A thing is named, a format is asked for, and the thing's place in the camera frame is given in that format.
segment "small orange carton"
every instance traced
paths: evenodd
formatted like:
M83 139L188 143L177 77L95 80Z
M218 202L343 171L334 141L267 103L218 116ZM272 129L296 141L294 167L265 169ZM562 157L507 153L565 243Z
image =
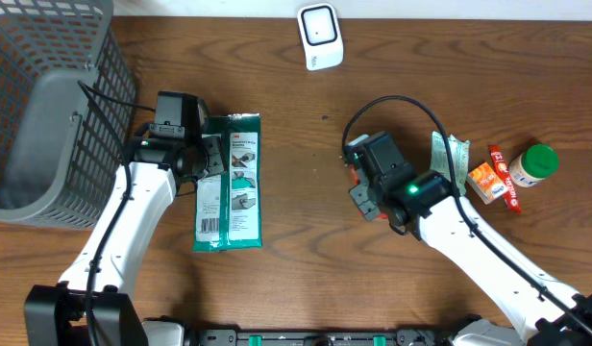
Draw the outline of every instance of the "small orange carton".
M489 204L509 191L488 162L482 163L478 168L469 172L467 183L478 193L485 204Z

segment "white wall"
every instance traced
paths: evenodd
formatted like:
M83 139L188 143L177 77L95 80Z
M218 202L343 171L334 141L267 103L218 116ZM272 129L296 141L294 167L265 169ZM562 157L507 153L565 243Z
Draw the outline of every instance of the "white wall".
M116 15L294 17L302 0L113 0ZM592 0L332 0L342 18L592 20Z

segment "teal plastic bag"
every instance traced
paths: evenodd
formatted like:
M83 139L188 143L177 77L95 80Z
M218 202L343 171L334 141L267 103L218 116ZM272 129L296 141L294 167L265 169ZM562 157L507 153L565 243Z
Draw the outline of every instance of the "teal plastic bag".
M229 172L198 182L193 251L259 248L259 114L212 116L206 135L221 136Z

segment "jar with green lid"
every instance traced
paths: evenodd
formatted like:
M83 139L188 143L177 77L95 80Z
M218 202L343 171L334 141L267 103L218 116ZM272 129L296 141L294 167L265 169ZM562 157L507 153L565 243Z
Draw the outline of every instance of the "jar with green lid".
M509 165L509 176L518 186L531 187L558 169L558 155L544 144L533 145Z

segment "gray plastic basket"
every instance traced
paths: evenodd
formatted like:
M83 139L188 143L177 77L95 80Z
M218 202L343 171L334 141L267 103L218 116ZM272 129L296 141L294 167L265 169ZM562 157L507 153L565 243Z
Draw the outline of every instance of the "gray plastic basket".
M111 16L110 0L0 0L0 221L85 228L99 218L118 154L77 81L134 100ZM124 141L132 110L96 101Z

